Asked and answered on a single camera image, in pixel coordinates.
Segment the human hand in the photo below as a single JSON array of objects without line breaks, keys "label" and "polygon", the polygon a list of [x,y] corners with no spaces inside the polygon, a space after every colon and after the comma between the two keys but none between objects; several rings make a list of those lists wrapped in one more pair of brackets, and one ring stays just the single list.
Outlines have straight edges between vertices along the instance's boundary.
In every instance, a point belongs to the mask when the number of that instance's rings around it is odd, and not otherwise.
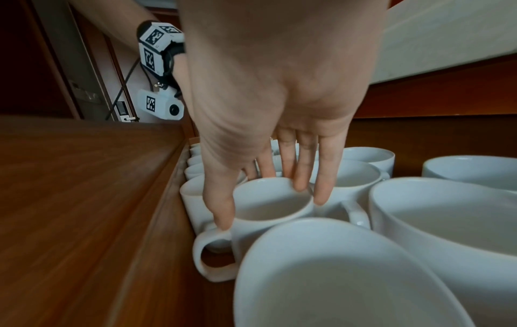
[{"label": "human hand", "polygon": [[328,200],[386,8],[378,0],[180,2],[203,198],[220,228],[231,227],[241,169],[257,157],[263,175],[274,176],[269,136],[277,125],[283,172],[297,190],[308,185],[319,143],[315,203]]}]

